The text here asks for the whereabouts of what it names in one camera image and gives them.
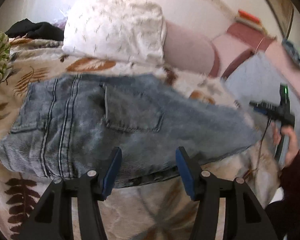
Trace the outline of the person right hand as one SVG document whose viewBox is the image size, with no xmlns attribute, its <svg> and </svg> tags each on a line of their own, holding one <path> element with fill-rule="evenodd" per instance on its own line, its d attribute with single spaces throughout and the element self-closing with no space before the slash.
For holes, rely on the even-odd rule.
<svg viewBox="0 0 300 240">
<path fill-rule="evenodd" d="M 285 162 L 282 164 L 282 167 L 288 167 L 291 165 L 295 157 L 299 152 L 299 145 L 296 133 L 292 126 L 282 126 L 281 130 L 277 128 L 274 122 L 271 123 L 273 130 L 273 143 L 275 146 L 279 145 L 279 142 L 282 137 L 288 139 L 288 146 L 286 147 Z"/>
</svg>

